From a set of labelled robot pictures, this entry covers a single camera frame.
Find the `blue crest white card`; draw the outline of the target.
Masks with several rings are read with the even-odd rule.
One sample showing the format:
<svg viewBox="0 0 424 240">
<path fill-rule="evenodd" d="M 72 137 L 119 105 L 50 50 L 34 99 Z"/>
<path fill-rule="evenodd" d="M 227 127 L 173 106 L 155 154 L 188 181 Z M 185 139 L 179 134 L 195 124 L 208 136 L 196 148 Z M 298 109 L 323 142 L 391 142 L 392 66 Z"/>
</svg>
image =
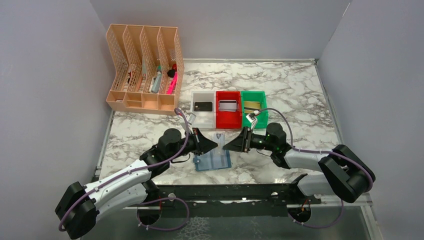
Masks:
<svg viewBox="0 0 424 240">
<path fill-rule="evenodd" d="M 211 152 L 216 156 L 224 156 L 226 154 L 223 146 L 226 144 L 225 134 L 221 132 L 216 132 L 212 136 L 212 140 L 217 143 L 217 147 L 215 147 Z"/>
</svg>

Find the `blue leather card holder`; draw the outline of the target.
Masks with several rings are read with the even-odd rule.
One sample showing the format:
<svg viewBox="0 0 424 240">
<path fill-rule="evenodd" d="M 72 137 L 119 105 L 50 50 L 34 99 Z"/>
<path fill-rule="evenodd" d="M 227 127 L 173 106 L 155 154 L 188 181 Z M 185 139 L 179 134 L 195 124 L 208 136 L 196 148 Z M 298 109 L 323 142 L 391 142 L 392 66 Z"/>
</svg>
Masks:
<svg viewBox="0 0 424 240">
<path fill-rule="evenodd" d="M 230 152 L 228 150 L 214 149 L 203 155 L 193 158 L 197 172 L 229 169 L 232 167 Z"/>
</svg>

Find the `green plastic bin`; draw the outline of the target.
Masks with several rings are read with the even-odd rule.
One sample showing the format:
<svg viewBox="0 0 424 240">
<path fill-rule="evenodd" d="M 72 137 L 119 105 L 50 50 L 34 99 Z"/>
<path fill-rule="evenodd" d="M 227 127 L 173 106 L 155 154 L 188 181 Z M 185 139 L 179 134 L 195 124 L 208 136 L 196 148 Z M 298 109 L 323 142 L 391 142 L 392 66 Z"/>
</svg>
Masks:
<svg viewBox="0 0 424 240">
<path fill-rule="evenodd" d="M 251 123 L 247 120 L 246 116 L 249 113 L 244 111 L 244 102 L 260 102 L 261 109 L 267 108 L 267 98 L 264 91 L 241 91 L 241 109 L 242 109 L 242 127 L 251 127 Z M 267 111 L 263 111 L 257 116 L 258 122 L 255 129 L 265 129 L 268 125 L 269 114 Z"/>
</svg>

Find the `red plastic bin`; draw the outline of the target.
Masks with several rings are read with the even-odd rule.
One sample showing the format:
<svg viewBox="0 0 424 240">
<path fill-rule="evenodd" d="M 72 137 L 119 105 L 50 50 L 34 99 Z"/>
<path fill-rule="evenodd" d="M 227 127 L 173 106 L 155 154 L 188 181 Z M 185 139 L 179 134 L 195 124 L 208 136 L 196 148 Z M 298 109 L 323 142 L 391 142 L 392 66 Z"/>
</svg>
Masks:
<svg viewBox="0 0 424 240">
<path fill-rule="evenodd" d="M 220 101 L 236 101 L 235 111 L 220 110 Z M 217 129 L 240 129 L 242 127 L 242 103 L 240 91 L 216 91 Z"/>
</svg>

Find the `white plastic bin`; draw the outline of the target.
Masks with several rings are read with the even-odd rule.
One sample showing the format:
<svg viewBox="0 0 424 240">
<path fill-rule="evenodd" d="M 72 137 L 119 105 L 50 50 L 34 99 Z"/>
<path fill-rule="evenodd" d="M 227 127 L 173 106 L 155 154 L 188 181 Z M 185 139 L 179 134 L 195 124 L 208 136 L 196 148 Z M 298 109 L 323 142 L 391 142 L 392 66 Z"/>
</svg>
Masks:
<svg viewBox="0 0 424 240">
<path fill-rule="evenodd" d="M 195 110 L 197 103 L 211 103 L 207 111 Z M 216 92 L 215 91 L 192 91 L 189 111 L 196 117 L 192 126 L 200 129 L 216 128 Z"/>
</svg>

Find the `peach plastic file organizer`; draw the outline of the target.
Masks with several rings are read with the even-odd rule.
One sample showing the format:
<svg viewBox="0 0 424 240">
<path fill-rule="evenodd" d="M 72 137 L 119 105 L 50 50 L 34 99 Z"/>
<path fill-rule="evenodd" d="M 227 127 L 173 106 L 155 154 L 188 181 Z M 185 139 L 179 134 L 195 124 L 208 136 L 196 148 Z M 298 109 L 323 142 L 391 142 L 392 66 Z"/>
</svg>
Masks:
<svg viewBox="0 0 424 240">
<path fill-rule="evenodd" d="M 116 112 L 174 115 L 185 65 L 176 26 L 111 24 L 106 32 L 115 77 L 106 102 Z M 150 93 L 152 78 L 161 66 L 162 80 L 158 93 Z M 172 94 L 167 72 L 177 70 L 178 80 Z"/>
</svg>

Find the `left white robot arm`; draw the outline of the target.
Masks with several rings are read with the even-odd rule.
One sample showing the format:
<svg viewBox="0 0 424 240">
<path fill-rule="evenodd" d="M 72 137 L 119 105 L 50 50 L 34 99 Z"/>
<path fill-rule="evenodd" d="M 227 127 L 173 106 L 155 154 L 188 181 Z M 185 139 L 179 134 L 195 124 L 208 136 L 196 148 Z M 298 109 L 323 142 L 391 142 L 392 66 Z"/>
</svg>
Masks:
<svg viewBox="0 0 424 240">
<path fill-rule="evenodd" d="M 126 168 L 101 180 L 68 186 L 54 212 L 58 229 L 72 239 L 87 234 L 106 215 L 131 205 L 160 205 L 159 188 L 153 178 L 165 172 L 172 160 L 189 153 L 200 156 L 218 144 L 193 128 L 182 137 L 178 129 L 167 129 L 157 144 L 145 151 Z"/>
</svg>

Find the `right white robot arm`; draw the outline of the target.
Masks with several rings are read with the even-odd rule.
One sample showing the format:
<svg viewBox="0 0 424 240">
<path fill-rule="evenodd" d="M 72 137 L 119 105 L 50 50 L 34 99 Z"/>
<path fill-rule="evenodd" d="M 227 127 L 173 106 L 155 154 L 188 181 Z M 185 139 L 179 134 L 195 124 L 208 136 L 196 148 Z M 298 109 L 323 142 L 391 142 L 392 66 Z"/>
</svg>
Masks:
<svg viewBox="0 0 424 240">
<path fill-rule="evenodd" d="M 240 134 L 223 146 L 224 150 L 247 153 L 251 149 L 270 151 L 272 162 L 283 169 L 306 169 L 316 175 L 305 174 L 292 182 L 304 196 L 336 195 L 347 203 L 372 189 L 376 176 L 346 145 L 332 150 L 293 148 L 279 123 L 270 123 L 264 135 L 244 127 Z"/>
</svg>

